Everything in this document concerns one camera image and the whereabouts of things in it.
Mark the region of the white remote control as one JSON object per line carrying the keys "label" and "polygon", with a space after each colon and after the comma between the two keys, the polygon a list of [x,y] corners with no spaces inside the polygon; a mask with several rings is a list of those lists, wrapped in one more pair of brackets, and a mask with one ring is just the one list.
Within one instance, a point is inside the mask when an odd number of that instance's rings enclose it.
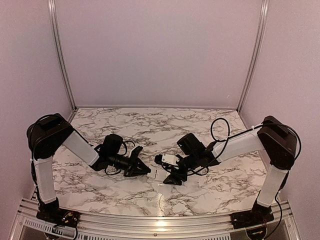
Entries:
{"label": "white remote control", "polygon": [[168,175],[169,175],[169,173],[167,171],[165,171],[164,169],[157,168],[157,178],[152,179],[152,178],[147,177],[147,183],[157,184],[159,186],[164,186],[165,184],[163,183],[163,181],[166,177],[168,177]]}

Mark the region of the white battery cover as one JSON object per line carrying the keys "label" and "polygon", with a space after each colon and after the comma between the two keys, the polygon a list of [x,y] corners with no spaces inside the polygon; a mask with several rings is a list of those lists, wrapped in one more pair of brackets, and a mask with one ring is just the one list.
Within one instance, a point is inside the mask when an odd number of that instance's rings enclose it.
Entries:
{"label": "white battery cover", "polygon": [[150,172],[147,174],[147,177],[150,179],[156,179],[158,175],[158,169],[156,167],[150,166]]}

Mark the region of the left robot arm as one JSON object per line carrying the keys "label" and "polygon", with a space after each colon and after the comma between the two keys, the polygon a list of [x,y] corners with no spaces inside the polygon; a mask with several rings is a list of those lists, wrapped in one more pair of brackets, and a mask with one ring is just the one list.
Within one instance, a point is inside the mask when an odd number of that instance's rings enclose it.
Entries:
{"label": "left robot arm", "polygon": [[151,169],[139,158],[142,146],[130,153],[120,154],[126,141],[117,134],[109,134],[103,143],[93,147],[59,113],[48,114],[30,125],[26,132],[31,152],[31,175],[37,190],[39,211],[53,223],[63,219],[53,179],[53,157],[64,146],[96,172],[109,166],[123,171],[125,177],[136,177],[151,173]]}

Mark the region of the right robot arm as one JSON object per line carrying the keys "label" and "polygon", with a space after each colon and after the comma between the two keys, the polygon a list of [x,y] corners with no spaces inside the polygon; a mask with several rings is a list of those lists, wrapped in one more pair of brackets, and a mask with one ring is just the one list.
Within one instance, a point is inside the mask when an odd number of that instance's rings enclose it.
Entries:
{"label": "right robot arm", "polygon": [[289,172],[302,150],[298,133],[290,126],[269,115],[259,125],[226,139],[214,139],[208,146],[188,133],[177,145],[185,156],[159,154],[155,162],[168,172],[164,184],[181,185],[188,176],[198,175],[204,169],[217,166],[232,158],[251,152],[264,151],[269,168],[263,186],[247,219],[258,224],[267,216],[267,210],[286,184]]}

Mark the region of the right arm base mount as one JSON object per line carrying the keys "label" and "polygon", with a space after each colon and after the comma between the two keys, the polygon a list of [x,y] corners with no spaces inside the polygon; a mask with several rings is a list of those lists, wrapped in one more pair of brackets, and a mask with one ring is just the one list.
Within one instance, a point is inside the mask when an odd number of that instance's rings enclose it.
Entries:
{"label": "right arm base mount", "polygon": [[257,201],[254,202],[252,209],[232,213],[230,218],[234,229],[266,224],[275,219],[272,208],[270,206],[262,206],[258,204]]}

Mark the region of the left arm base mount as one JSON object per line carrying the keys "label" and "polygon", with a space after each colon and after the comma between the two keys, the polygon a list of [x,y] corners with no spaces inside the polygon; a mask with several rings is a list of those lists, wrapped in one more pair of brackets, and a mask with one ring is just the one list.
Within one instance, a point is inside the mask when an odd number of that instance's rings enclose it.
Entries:
{"label": "left arm base mount", "polygon": [[60,208],[58,198],[50,203],[40,201],[36,214],[36,217],[40,220],[71,228],[78,226],[79,216],[80,213],[78,211]]}

